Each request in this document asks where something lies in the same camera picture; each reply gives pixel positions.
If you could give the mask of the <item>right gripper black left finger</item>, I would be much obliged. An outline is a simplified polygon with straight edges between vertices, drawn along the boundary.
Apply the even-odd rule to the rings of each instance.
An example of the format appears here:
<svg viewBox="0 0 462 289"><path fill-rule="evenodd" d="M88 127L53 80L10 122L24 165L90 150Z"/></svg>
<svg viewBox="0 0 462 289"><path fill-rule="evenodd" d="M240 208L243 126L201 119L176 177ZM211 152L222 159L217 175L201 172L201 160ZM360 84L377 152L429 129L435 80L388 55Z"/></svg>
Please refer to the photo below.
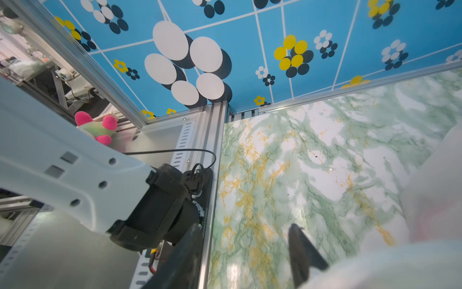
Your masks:
<svg viewBox="0 0 462 289"><path fill-rule="evenodd" d="M196 289L202 259L202 229L194 224L169 259L143 285L143 289Z"/></svg>

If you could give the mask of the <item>white plastic bag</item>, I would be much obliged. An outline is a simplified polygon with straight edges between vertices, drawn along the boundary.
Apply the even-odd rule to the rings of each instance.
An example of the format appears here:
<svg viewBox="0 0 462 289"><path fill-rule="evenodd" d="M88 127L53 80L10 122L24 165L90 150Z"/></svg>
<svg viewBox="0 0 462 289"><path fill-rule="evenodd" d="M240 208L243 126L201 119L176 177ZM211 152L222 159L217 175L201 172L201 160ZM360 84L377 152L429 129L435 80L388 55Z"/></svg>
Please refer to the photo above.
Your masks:
<svg viewBox="0 0 462 289"><path fill-rule="evenodd" d="M462 127L456 125L400 196L409 243L310 268L299 289L459 289L462 286Z"/></svg>

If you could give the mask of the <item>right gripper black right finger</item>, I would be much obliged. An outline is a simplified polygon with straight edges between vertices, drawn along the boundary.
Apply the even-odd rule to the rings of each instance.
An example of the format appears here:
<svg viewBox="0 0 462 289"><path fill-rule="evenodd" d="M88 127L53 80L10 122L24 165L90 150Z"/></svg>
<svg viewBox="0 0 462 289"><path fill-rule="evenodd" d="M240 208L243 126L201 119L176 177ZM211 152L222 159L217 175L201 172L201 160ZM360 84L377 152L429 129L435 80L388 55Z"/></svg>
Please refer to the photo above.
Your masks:
<svg viewBox="0 0 462 289"><path fill-rule="evenodd" d="M288 231L289 261L294 287L298 289L310 277L310 268L323 272L329 268L327 261L308 239L302 228L293 223Z"/></svg>

